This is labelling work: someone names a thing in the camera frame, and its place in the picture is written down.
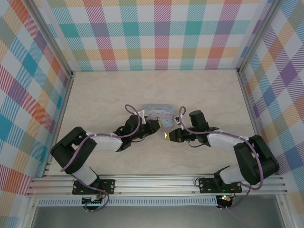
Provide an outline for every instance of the plaid wallpaper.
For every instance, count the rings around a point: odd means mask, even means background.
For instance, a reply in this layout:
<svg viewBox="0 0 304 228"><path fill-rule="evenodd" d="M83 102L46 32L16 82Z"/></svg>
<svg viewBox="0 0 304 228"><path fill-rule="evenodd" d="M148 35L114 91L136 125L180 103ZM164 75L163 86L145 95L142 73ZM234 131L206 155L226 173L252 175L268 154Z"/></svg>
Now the plaid wallpaper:
<svg viewBox="0 0 304 228"><path fill-rule="evenodd" d="M48 0L48 3L56 18L53 23L59 24L77 68L94 71L235 68L243 51L239 50L240 44L249 38L252 33L248 31L249 25L259 17L258 6L266 1ZM39 0L36 3L55 33L42 4ZM59 45L68 56L61 42Z"/></svg>
<svg viewBox="0 0 304 228"><path fill-rule="evenodd" d="M17 227L41 171L67 76L21 0L0 0L0 227Z"/></svg>
<svg viewBox="0 0 304 228"><path fill-rule="evenodd" d="M304 224L304 1L285 0L243 79Z"/></svg>
<svg viewBox="0 0 304 228"><path fill-rule="evenodd" d="M262 25L262 21L264 20L265 16L267 15L267 12L271 6L271 3L273 2L273 0L267 0L266 5L263 8L263 11L259 17L259 19L257 20L257 23L254 27L254 29L252 30L250 37L246 43L245 48L243 49L243 52L241 54L241 57L239 58L238 62L237 62L237 66L236 68L239 68L241 63L243 62L243 59L248 51L248 48L250 47L250 45L252 44L254 38L256 37L257 31L260 29L261 25Z"/></svg>

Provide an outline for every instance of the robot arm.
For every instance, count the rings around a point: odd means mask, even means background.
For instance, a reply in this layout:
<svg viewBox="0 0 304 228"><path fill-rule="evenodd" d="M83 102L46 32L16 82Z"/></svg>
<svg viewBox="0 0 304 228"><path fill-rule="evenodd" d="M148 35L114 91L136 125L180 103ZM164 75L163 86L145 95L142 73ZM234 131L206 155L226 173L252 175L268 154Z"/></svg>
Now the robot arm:
<svg viewBox="0 0 304 228"><path fill-rule="evenodd" d="M200 143L207 146L219 147L228 150L236 155L238 167L225 167L214 174L214 183L218 190L226 185L247 181L249 184L256 185L260 182L260 172L257 160L248 145L240 138L232 138L221 134L222 130L216 127L209 127L204 114L200 111L194 111L189 114L193 125L190 130L195 132L214 132L208 134L191 134L181 128L175 129L167 135L166 139L173 142L194 141L198 139ZM276 173L279 170L279 164L271 153L263 138L259 135L245 138L256 150L258 158L262 165L264 179Z"/></svg>
<svg viewBox="0 0 304 228"><path fill-rule="evenodd" d="M140 120L139 129L130 137L115 138L115 136L128 135L134 132L138 125L137 115L131 115L124 126L119 127L111 134L113 137L96 135L87 139L78 151L77 156L65 169L66 174L76 177L85 185L100 189L103 186L101 180L98 175L85 164L88 156L93 151L123 151L131 146L133 140L143 139L146 136L154 134L161 127L161 122L157 120L148 120L145 122L141 117ZM73 157L76 147L88 135L91 135L91 133L86 132L81 127L74 128L51 149L51 155L59 165L64 168Z"/></svg>

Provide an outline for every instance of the cable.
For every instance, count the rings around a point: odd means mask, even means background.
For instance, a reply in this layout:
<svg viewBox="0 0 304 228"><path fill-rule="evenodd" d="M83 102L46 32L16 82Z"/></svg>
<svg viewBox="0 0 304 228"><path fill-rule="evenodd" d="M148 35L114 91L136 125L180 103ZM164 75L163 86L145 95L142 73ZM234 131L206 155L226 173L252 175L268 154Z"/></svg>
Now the cable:
<svg viewBox="0 0 304 228"><path fill-rule="evenodd" d="M236 187L234 187L234 185L232 185L232 187L233 187L233 191L234 191L234 194L233 194L233 199L236 197Z"/></svg>
<svg viewBox="0 0 304 228"><path fill-rule="evenodd" d="M104 133L88 135L86 138L83 139L83 141L81 141L81 143L79 144L77 150L76 150L75 153L73 154L73 157L71 158L71 160L65 165L65 167L63 167L63 168L60 170L60 172L65 171L65 170L71 165L71 163L74 161L75 157L77 156L77 154L78 154L80 148L81 148L82 145L86 142L86 140L88 140L89 138L94 137L94 136L109 136L109 137L112 137L112 138L127 138L127 137L130 137L131 135L135 134L135 133L138 131L139 126L140 126L140 124L141 124L141 118L140 118L140 116L139 116L138 111L137 111L133 106L131 106L131 105L129 105L129 104L126 104L126 105L124 106L124 108L127 110L127 112L133 114L132 112L130 112L130 111L127 109L127 107L132 108L132 109L136 112L136 114L137 114L137 116L138 116L138 124L137 124L137 127L135 128L135 130L134 130L132 133L127 134L127 135L122 135L122 136L111 135L111 134L104 134Z"/></svg>
<svg viewBox="0 0 304 228"><path fill-rule="evenodd" d="M259 172L260 172L260 184L259 186L257 186L256 188L253 188L251 187L251 185L245 185L242 183L243 186L247 187L247 188L250 188L252 190L259 190L261 189L261 187L263 186L263 183L264 183L264 174L263 174L263 169L262 169L262 165L261 165L261 161L259 160L258 158L258 155L257 155L257 152L256 150L253 148L253 146L250 144L250 142L248 142L246 139L240 137L240 136L237 136L237 135L234 135L234 134L230 134L230 133L226 133L226 132L217 132L217 131L214 131L214 132L194 132L194 131L191 131L190 129L188 129L185 124L182 122L182 119L181 119L181 111L182 109L184 109L184 114L186 113L186 108L184 106L180 107L179 109L179 118L180 118L180 123L181 125L183 126L183 128L189 132L189 133L192 133L192 134L222 134L222 135L227 135L229 137L232 137L232 138L236 138L236 139L240 139L242 140L243 142L245 142L248 147L251 149L252 153L254 154L255 158L256 158L256 162L257 162L257 165L258 165L258 169L259 169Z"/></svg>
<svg viewBox="0 0 304 228"><path fill-rule="evenodd" d="M86 184L83 183L81 180L77 179L77 177L75 177L74 175L71 174L71 176L74 177L74 178L75 178L79 183L81 183L83 186L85 186L85 187L87 187L87 188L89 188L89 189L92 189L92 190L99 191L100 193L103 193L103 194L105 194L105 195L108 197L108 199L106 200L105 204L104 204L104 205L100 205L100 206L99 206L98 208L96 208L95 210L89 210L89 209L86 207L88 203L86 203L86 204L85 204L85 209L86 209L86 211L89 211L89 212L96 212L96 211L99 211L99 210L101 210L102 208L104 208L104 207L109 203L109 201L110 201L110 196L109 196L109 194L108 194L106 191L101 190L101 189L97 189L97 188L94 188L94 187L91 187L91 186L89 186L89 185L86 185Z"/></svg>
<svg viewBox="0 0 304 228"><path fill-rule="evenodd" d="M200 147L200 146L205 145L204 143L202 143L201 145L198 145L198 146L191 146L191 145L190 145L190 141L188 141L188 144L189 144L189 146L192 147L192 148L197 148L197 147Z"/></svg>
<svg viewBox="0 0 304 228"><path fill-rule="evenodd" d="M199 188L199 186L196 184L196 181L198 180L198 178L197 178L197 179L195 179L195 181L194 181L194 185L195 185L196 187L198 187L198 188Z"/></svg>
<svg viewBox="0 0 304 228"><path fill-rule="evenodd" d="M140 143L140 142L142 142L143 140L145 139L145 137L142 139L142 140L140 140L140 141L132 141L133 143Z"/></svg>

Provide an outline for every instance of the black wire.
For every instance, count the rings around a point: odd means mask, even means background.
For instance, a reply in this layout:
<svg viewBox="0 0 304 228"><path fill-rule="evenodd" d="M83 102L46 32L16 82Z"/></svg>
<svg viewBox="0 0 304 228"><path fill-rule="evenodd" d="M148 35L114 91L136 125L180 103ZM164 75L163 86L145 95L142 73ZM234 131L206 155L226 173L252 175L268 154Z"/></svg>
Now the black wire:
<svg viewBox="0 0 304 228"><path fill-rule="evenodd" d="M192 147L192 148L197 148L197 147L200 147L200 146L205 145L204 143L202 143L201 145L198 145L198 146L191 146L191 145L190 145L190 141L188 141L188 144L189 144L189 146Z"/></svg>
<svg viewBox="0 0 304 228"><path fill-rule="evenodd" d="M117 128L117 130L115 131L116 133L121 132L121 130L123 129L124 126L120 126L119 128Z"/></svg>
<svg viewBox="0 0 304 228"><path fill-rule="evenodd" d="M140 140L140 141L132 141L133 143L140 143L140 142L142 142L143 140L145 139L145 137L142 139L142 140Z"/></svg>
<svg viewBox="0 0 304 228"><path fill-rule="evenodd" d="M196 187L198 187L198 188L199 188L199 186L196 184L196 181L198 180L198 178L197 178L197 179L195 179L195 181L194 181L194 185L195 185Z"/></svg>

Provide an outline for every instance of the blue object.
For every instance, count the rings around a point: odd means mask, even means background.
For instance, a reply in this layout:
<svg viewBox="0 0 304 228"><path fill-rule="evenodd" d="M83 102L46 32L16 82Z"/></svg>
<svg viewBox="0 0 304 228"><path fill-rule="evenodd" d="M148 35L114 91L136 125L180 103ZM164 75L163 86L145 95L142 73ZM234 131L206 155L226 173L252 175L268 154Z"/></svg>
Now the blue object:
<svg viewBox="0 0 304 228"><path fill-rule="evenodd" d="M145 110L146 120L159 120L163 127L173 127L174 108L170 104L145 104L142 106Z"/></svg>

